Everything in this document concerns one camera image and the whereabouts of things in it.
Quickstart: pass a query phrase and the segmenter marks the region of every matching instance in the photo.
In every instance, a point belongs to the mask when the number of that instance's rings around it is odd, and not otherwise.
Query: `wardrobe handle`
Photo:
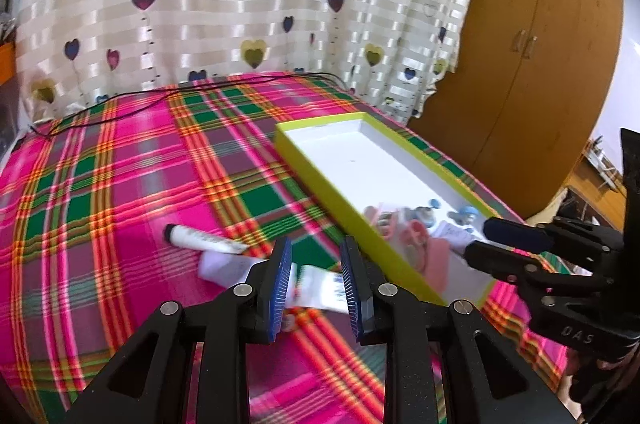
[[[527,46],[524,47],[522,57],[531,58],[531,55],[533,55],[533,49],[536,47],[536,41],[538,41],[538,36],[531,36],[527,39]]]
[[[511,52],[520,53],[522,49],[522,41],[524,41],[524,36],[526,35],[527,31],[524,28],[516,34],[516,36],[513,38],[513,42],[511,43]]]

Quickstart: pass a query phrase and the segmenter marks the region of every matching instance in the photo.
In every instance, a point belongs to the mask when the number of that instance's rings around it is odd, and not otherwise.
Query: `orange box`
[[[14,44],[8,42],[0,46],[0,86],[15,75]]]

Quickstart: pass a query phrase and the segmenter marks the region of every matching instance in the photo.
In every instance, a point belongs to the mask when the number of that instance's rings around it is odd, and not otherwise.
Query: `pink heart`
[[[115,70],[120,63],[120,52],[117,50],[107,50],[107,62],[111,71]]]

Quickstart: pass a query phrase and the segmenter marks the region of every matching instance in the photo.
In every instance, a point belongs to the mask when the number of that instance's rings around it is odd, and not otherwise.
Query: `plaid bedsheet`
[[[514,217],[445,155],[349,94],[277,75],[219,90],[188,84],[129,118],[52,141],[31,134],[12,155],[0,177],[0,372],[37,422],[60,422],[161,302],[188,306],[221,291],[198,279],[198,253],[165,244],[167,223],[240,239],[255,256],[289,235],[296,263],[337,266],[342,233],[275,152],[277,122],[366,111],[497,214]],[[111,100],[58,128],[112,120],[157,98]],[[483,310],[555,389],[565,350],[526,330],[513,288],[497,285]],[[252,418],[380,422],[384,349],[359,347],[344,315],[292,313],[293,331],[273,346],[249,347]]]

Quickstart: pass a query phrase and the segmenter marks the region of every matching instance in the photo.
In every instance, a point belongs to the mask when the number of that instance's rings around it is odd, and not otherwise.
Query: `wooden wardrobe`
[[[576,165],[618,57],[623,0],[471,0],[460,59],[409,127],[520,216]]]

